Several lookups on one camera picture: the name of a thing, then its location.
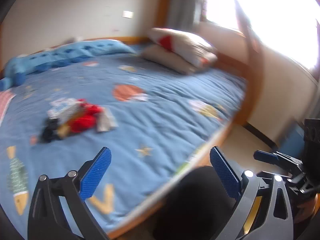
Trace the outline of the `white plush toy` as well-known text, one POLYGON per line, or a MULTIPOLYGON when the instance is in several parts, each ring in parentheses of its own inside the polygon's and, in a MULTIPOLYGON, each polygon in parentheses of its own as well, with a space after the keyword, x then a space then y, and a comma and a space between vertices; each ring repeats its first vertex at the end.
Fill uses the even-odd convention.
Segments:
POLYGON ((83 40, 83 37, 81 36, 71 37, 66 41, 66 44, 80 42, 82 40, 83 40))

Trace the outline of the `beige bottom pillow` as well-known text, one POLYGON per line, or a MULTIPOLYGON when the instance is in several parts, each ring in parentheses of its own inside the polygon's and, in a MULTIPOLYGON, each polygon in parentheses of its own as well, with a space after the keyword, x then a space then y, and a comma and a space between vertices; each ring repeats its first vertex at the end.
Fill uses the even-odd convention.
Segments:
POLYGON ((180 74, 190 75, 200 71, 179 55, 156 44, 146 47, 140 55, 146 60, 161 64, 180 74))

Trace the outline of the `blue patterned bed blanket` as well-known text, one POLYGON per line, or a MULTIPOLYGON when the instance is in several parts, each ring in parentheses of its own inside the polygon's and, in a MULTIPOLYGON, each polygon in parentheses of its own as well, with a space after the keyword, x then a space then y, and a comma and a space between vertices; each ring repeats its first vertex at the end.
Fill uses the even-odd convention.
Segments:
POLYGON ((86 204, 106 232, 116 230, 193 165, 232 122, 245 90, 243 78, 217 68, 182 75, 133 53, 31 74, 12 89, 1 124, 1 206, 26 237, 29 207, 17 209, 15 199, 31 198, 40 175, 64 176, 107 147, 111 165, 86 204), (47 112, 67 98, 105 107, 116 127, 42 142, 47 112))

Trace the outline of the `white grey sock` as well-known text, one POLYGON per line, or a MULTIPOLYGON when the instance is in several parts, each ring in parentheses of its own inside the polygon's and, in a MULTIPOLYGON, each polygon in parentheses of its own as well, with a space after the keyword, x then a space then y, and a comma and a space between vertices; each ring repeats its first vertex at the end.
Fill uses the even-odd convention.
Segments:
POLYGON ((97 132, 109 132, 117 127, 117 121, 111 111, 103 107, 97 117, 97 132))

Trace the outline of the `pink checked pillow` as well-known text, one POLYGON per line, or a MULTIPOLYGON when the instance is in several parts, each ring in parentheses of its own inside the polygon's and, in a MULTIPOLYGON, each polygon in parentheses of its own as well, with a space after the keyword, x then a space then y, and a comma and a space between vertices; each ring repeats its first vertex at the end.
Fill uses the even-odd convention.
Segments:
POLYGON ((15 94, 10 89, 0 92, 0 126, 2 125, 9 104, 14 97, 15 94))

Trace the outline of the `white red top pillow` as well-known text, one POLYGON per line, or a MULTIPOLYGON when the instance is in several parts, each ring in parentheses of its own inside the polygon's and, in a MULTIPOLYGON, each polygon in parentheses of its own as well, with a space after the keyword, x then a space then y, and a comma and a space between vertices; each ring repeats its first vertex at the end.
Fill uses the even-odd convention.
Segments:
POLYGON ((196 34, 168 28, 152 28, 148 37, 153 43, 177 54, 196 68, 204 68, 217 61, 216 48, 196 34))

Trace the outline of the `wooden bunk bed frame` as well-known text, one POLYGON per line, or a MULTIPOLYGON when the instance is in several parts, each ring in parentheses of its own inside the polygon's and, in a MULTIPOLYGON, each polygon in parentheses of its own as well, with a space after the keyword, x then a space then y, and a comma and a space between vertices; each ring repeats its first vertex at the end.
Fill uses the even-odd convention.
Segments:
MULTIPOLYGON (((8 11, 11 9, 15 1, 16 0, 1 0, 2 20, 6 17, 8 11)), ((167 16, 168 10, 169 0, 160 0, 155 19, 156 26, 162 27, 164 25, 164 18, 167 16)), ((234 117, 232 123, 227 126, 226 130, 222 132, 217 139, 213 140, 211 143, 212 145, 222 145, 234 125, 239 124, 242 126, 246 123, 257 105, 264 82, 264 65, 262 62, 263 55, 261 53, 261 43, 251 29, 249 19, 239 4, 236 5, 236 16, 240 30, 245 38, 248 62, 243 63, 228 55, 218 53, 218 67, 244 77, 248 82, 247 90, 240 112, 234 117)))

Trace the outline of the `amber bottle gold cap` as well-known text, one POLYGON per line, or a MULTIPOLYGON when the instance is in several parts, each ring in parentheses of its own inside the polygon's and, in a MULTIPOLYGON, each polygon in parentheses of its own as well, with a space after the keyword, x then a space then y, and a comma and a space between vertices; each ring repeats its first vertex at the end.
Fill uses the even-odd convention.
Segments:
POLYGON ((66 122, 64 122, 57 128, 56 133, 57 133, 58 139, 63 140, 69 136, 69 134, 71 133, 71 123, 77 118, 81 117, 83 113, 84 113, 83 110, 80 110, 74 113, 66 122))

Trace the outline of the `red scrunchie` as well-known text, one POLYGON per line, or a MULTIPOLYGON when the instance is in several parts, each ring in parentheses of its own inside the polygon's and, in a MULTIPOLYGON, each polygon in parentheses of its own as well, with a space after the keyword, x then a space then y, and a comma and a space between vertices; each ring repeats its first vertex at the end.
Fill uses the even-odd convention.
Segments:
POLYGON ((90 104, 84 99, 79 99, 79 101, 80 110, 83 110, 84 113, 71 123, 71 133, 73 134, 92 129, 96 125, 98 114, 102 110, 102 107, 90 104))

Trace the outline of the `blue crocodile plush pillow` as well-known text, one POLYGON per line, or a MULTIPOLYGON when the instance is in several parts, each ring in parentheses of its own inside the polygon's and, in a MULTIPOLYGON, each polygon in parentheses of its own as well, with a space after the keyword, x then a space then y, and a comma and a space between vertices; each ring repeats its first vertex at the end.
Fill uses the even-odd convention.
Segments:
POLYGON ((5 65, 1 91, 22 85, 26 76, 45 72, 51 68, 65 67, 92 57, 133 54, 135 51, 121 41, 113 39, 79 41, 35 54, 11 58, 5 65))

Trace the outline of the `white wall switch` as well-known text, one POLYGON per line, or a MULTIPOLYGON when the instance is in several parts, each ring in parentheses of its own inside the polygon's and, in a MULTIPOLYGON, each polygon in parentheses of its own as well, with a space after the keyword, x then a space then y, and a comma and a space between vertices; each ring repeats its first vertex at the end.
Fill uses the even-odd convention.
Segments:
POLYGON ((122 17, 123 17, 123 18, 130 18, 130 19, 132 19, 132 18, 133 18, 133 12, 132 12, 132 11, 126 11, 126 10, 124 10, 122 17))

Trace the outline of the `black scrunchie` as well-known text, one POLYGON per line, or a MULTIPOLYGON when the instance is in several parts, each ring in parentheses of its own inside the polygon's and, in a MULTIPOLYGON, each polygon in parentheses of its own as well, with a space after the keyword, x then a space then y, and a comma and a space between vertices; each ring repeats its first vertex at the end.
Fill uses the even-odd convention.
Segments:
POLYGON ((45 128, 41 134, 41 141, 45 143, 50 143, 54 140, 59 140, 60 137, 57 133, 59 127, 59 119, 48 118, 45 122, 45 128))

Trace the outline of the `grey curtain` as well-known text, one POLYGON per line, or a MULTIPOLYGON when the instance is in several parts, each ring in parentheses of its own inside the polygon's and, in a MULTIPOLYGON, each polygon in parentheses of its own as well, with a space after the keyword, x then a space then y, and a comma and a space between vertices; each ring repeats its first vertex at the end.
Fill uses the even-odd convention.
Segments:
POLYGON ((194 33, 200 23, 204 0, 170 0, 165 27, 194 33))

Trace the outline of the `white blue milk carton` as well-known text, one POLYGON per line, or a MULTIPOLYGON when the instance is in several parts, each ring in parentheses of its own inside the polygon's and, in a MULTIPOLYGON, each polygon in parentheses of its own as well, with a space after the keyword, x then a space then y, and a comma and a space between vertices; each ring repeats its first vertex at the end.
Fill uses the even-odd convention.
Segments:
POLYGON ((47 111, 48 118, 58 119, 61 124, 80 110, 80 101, 75 98, 60 98, 50 104, 52 107, 47 111))

